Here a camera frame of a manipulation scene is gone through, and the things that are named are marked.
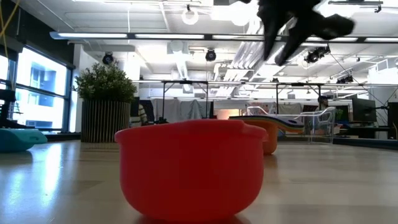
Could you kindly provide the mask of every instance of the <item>desk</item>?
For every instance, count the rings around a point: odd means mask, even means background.
[[[389,132],[390,127],[352,127],[346,129],[340,129],[340,135],[345,136],[358,136],[359,138],[374,139],[375,133],[378,131]]]

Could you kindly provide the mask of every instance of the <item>light fixture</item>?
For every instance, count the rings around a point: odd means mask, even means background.
[[[302,47],[326,47],[328,44],[321,44],[321,43],[302,43]]]
[[[365,42],[398,42],[398,38],[370,37],[366,38]]]
[[[358,40],[357,37],[339,37],[333,40],[329,40],[330,42],[356,42]]]
[[[101,33],[58,33],[58,36],[69,39],[123,39],[127,34],[101,34]]]
[[[136,34],[136,39],[204,39],[201,34]]]
[[[333,40],[329,40],[329,42],[356,42],[357,40],[358,40],[357,37],[339,37]],[[320,37],[309,37],[307,38],[307,41],[327,42],[326,40],[323,40]]]
[[[190,19],[187,18],[188,12],[193,12],[193,16]],[[184,11],[181,14],[181,19],[182,22],[184,22],[187,25],[194,25],[199,21],[199,13],[198,11],[191,9],[190,5],[187,5],[187,7],[184,9]]]
[[[210,81],[208,83],[209,84],[224,84],[224,85],[240,85],[240,84],[242,84],[242,82],[214,82],[214,81]]]
[[[213,39],[215,40],[248,40],[248,41],[253,41],[253,40],[258,40],[262,41],[263,37],[262,35],[213,35]]]
[[[329,53],[330,53],[329,46],[317,47],[314,51],[309,52],[308,55],[304,58],[304,60],[307,63],[315,63]]]
[[[185,5],[187,2],[181,1],[162,1],[162,0],[72,0],[75,2],[100,2],[100,3],[127,3],[127,4],[173,4],[173,5]],[[200,5],[200,1],[190,1],[190,4]]]
[[[135,80],[133,83],[162,83],[162,81],[158,80]]]

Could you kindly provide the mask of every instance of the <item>yellow rope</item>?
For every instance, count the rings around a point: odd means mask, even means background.
[[[2,7],[1,7],[1,4],[0,4],[0,21],[1,21],[1,30],[4,30],[4,21],[2,19]],[[6,36],[3,35],[2,39],[4,41],[4,51],[6,53],[6,58],[8,59],[8,49],[7,49]]]
[[[2,28],[2,31],[0,33],[0,37],[6,33],[6,29],[7,29],[8,25],[10,24],[12,17],[14,16],[15,12],[18,9],[18,5],[19,5],[20,1],[21,0],[17,0],[17,3],[15,5],[14,9],[12,10],[12,13],[11,13],[10,17],[8,18],[8,20],[6,22],[6,25]]]

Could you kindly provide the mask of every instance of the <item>teal object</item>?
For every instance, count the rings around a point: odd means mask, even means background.
[[[47,138],[37,129],[0,128],[0,152],[23,152],[44,143]]]

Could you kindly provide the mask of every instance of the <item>white curtain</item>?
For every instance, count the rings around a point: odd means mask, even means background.
[[[158,120],[162,116],[163,101],[162,99],[153,99],[152,105],[154,106],[155,119]],[[205,101],[172,99],[165,100],[164,106],[164,118],[170,123],[206,117]],[[209,116],[210,102],[207,110],[207,115]]]

